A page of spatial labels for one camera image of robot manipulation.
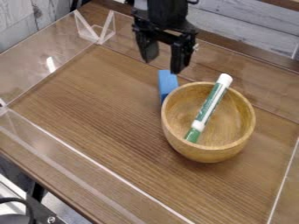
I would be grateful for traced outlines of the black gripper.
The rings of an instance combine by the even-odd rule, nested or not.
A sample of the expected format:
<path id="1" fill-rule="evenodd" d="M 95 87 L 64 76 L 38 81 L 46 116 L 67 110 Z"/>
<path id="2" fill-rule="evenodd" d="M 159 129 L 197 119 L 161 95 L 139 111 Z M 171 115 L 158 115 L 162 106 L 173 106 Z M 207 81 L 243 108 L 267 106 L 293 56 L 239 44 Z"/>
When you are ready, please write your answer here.
<path id="1" fill-rule="evenodd" d="M 197 28 L 187 21 L 189 6 L 199 0 L 132 0 L 135 40 L 146 63 L 159 56 L 159 42 L 173 48 L 171 72 L 190 65 Z"/>

